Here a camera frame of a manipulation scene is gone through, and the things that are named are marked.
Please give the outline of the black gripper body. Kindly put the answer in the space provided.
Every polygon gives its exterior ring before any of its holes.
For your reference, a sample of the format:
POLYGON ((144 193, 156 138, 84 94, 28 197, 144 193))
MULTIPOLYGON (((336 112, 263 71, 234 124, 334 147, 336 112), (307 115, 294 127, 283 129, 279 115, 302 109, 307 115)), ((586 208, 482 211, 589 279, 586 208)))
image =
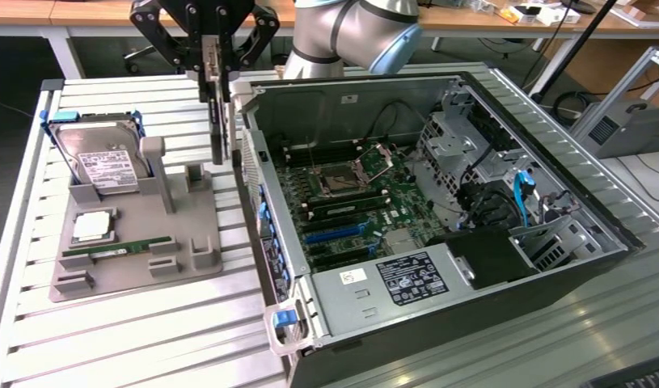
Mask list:
POLYGON ((186 32, 192 29, 191 23, 198 21, 196 31, 202 35, 218 35, 222 26, 234 34, 252 12, 252 0, 166 0, 159 4, 186 32))

